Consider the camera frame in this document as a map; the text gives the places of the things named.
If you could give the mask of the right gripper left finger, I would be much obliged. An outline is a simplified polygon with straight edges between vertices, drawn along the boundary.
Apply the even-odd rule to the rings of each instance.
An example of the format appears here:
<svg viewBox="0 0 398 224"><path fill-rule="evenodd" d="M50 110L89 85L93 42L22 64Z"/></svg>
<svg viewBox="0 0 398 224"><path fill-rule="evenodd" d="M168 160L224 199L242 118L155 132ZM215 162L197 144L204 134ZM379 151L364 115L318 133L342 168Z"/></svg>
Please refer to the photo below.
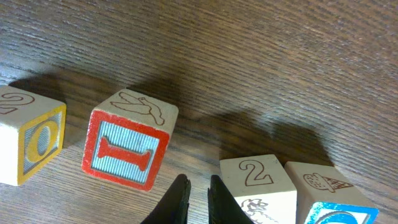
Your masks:
<svg viewBox="0 0 398 224"><path fill-rule="evenodd" d="M191 182L179 174L141 224L187 224Z"/></svg>

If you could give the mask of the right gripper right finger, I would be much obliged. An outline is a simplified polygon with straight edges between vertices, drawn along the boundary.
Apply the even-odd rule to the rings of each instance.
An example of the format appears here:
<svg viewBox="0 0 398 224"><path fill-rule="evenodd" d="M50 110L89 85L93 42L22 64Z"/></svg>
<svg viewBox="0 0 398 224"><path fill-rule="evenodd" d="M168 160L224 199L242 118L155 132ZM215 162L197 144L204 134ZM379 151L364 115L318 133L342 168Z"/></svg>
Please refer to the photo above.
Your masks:
<svg viewBox="0 0 398 224"><path fill-rule="evenodd" d="M218 175L211 176L208 213L209 224L253 224Z"/></svg>

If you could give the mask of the ice cream cone block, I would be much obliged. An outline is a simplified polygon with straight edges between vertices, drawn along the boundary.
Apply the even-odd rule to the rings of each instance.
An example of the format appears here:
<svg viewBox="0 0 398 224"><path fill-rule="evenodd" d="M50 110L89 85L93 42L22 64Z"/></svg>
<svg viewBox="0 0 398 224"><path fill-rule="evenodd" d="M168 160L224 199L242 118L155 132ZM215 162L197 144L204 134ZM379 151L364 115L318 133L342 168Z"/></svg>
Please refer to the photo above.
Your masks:
<svg viewBox="0 0 398 224"><path fill-rule="evenodd" d="M297 189L273 154L223 159L221 179L254 223L294 224Z"/></svg>

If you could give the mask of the red letter I block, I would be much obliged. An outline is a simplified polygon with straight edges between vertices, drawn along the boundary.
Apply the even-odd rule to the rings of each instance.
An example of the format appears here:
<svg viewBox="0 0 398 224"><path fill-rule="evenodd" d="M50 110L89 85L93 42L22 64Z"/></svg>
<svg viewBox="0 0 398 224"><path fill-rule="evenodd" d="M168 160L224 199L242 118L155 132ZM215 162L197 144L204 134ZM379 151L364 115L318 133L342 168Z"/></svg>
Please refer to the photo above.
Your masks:
<svg viewBox="0 0 398 224"><path fill-rule="evenodd" d="M82 170L150 191L177 117L175 105L127 88L118 91L91 112Z"/></svg>

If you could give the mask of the blue letter D block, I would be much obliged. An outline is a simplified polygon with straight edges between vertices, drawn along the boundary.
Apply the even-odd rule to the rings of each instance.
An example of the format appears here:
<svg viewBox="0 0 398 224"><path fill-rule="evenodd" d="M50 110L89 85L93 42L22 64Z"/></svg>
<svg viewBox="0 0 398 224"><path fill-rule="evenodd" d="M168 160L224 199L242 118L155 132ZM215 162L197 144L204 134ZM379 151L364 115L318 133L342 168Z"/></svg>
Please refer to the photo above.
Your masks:
<svg viewBox="0 0 398 224"><path fill-rule="evenodd" d="M337 168L286 162L297 189L296 222L300 224L373 224L379 213Z"/></svg>

